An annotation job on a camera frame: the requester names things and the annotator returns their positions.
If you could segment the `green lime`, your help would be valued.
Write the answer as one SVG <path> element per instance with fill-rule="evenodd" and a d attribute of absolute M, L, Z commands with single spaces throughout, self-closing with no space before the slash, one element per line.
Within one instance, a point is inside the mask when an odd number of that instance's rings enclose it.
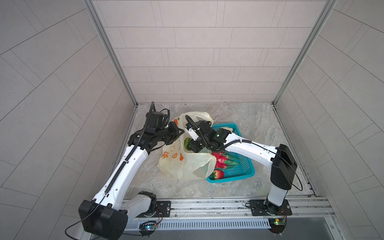
<path fill-rule="evenodd" d="M 187 151 L 191 151 L 192 150 L 191 145 L 190 145 L 191 140 L 192 140 L 191 138 L 185 138 L 185 140 L 184 140 L 184 148 Z"/>

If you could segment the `cream printed plastic bag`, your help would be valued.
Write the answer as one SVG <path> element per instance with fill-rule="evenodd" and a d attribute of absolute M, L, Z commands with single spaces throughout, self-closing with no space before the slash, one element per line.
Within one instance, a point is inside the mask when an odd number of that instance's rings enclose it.
<path fill-rule="evenodd" d="M 216 158 L 207 149 L 199 153 L 187 150 L 185 144 L 191 136 L 185 131 L 174 143 L 163 147 L 158 168 L 169 178 L 177 180 L 203 180 L 209 177 L 216 166 Z"/>

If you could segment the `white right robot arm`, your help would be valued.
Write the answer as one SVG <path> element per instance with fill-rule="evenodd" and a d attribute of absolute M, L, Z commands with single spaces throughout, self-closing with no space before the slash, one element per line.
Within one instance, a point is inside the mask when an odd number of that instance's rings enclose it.
<path fill-rule="evenodd" d="M 208 149 L 213 153 L 224 151 L 236 153 L 254 160 L 270 172 L 271 188 L 264 201 L 268 214 L 277 215 L 284 212 L 283 203 L 287 192 L 292 189 L 296 176 L 297 162 L 286 145 L 278 147 L 266 146 L 220 128 L 217 131 L 211 127 L 211 122 L 200 120 L 194 122 L 188 115 L 185 116 L 187 124 L 185 131 L 192 140 L 188 143 L 188 149 L 198 153 L 202 149 Z"/>

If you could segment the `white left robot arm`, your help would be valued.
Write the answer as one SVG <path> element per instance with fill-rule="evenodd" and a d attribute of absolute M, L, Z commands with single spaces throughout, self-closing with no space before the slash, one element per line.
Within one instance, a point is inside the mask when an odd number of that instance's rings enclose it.
<path fill-rule="evenodd" d="M 170 110 L 157 111 L 151 103 L 142 129 L 133 133 L 126 150 L 110 178 L 91 201 L 84 200 L 79 207 L 80 223 L 85 232 L 95 239 L 117 240 L 123 235 L 128 221 L 141 214 L 153 216 L 162 213 L 157 208 L 155 194 L 141 191 L 122 209 L 125 194 L 139 170 L 158 143 L 170 145 L 184 130 L 170 120 Z"/>

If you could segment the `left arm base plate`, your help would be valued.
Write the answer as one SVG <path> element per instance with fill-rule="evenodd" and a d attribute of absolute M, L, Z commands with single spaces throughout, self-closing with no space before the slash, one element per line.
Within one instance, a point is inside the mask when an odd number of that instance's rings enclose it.
<path fill-rule="evenodd" d="M 171 211 L 171 201 L 157 201 L 153 212 L 147 212 L 138 215 L 138 218 L 158 218 L 161 215 L 163 218 L 168 218 Z"/>

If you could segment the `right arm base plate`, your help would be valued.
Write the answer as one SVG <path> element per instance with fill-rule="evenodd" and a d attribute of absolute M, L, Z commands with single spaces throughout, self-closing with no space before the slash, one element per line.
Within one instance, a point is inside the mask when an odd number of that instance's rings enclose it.
<path fill-rule="evenodd" d="M 267 199 L 249 200 L 245 206 L 252 212 L 252 216 L 291 216 L 292 210 L 287 200 L 281 206 L 270 203 Z"/>

